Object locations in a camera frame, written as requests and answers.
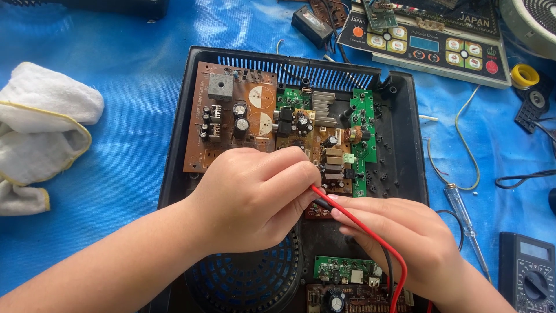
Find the screwdriver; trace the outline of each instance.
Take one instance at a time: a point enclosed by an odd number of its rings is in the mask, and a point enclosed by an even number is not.
[[[465,236],[471,240],[471,245],[473,246],[473,250],[475,250],[475,254],[477,255],[477,259],[479,259],[479,263],[483,268],[483,272],[485,273],[488,281],[492,284],[492,279],[490,278],[490,274],[488,272],[488,266],[485,262],[485,258],[481,253],[481,249],[479,248],[479,242],[477,242],[477,233],[473,228],[473,224],[471,223],[471,219],[469,219],[469,214],[467,213],[467,209],[465,208],[465,204],[461,199],[461,195],[459,194],[458,187],[455,184],[447,184],[446,188],[444,188],[444,193],[454,209],[455,214],[458,218],[463,222],[463,229],[465,231]]]

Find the red probe lead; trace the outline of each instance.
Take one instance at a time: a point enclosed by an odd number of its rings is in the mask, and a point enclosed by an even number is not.
[[[311,189],[318,194],[322,199],[325,199],[328,203],[330,203],[333,207],[338,209],[344,215],[346,215],[350,220],[352,220],[357,226],[359,226],[364,232],[366,232],[372,239],[376,240],[379,244],[388,250],[388,252],[392,253],[392,255],[396,258],[396,260],[400,263],[401,266],[401,275],[400,281],[398,282],[398,286],[394,295],[392,297],[392,303],[390,304],[390,313],[396,313],[396,304],[398,303],[398,298],[401,293],[401,289],[404,287],[405,279],[408,275],[408,267],[405,264],[404,259],[401,255],[392,248],[387,242],[385,242],[382,238],[380,238],[377,234],[375,234],[369,227],[363,224],[360,220],[358,220],[353,214],[349,213],[346,209],[344,209],[341,205],[334,202],[334,200],[330,199],[325,193],[320,191],[315,185],[311,185]]]

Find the relay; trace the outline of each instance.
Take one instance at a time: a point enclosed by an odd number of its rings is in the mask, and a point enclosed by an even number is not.
[[[307,6],[294,12],[291,25],[319,49],[332,38],[333,29],[328,24],[321,22],[308,10]]]

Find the yellow solder spool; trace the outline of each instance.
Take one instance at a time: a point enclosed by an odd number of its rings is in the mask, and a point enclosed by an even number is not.
[[[512,77],[512,86],[517,89],[529,89],[531,86],[539,82],[539,74],[537,71],[527,64],[519,63],[512,69],[510,76]]]

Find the multimeter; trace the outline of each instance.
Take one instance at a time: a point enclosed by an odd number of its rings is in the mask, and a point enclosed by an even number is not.
[[[554,312],[554,245],[500,233],[498,290],[518,313]]]

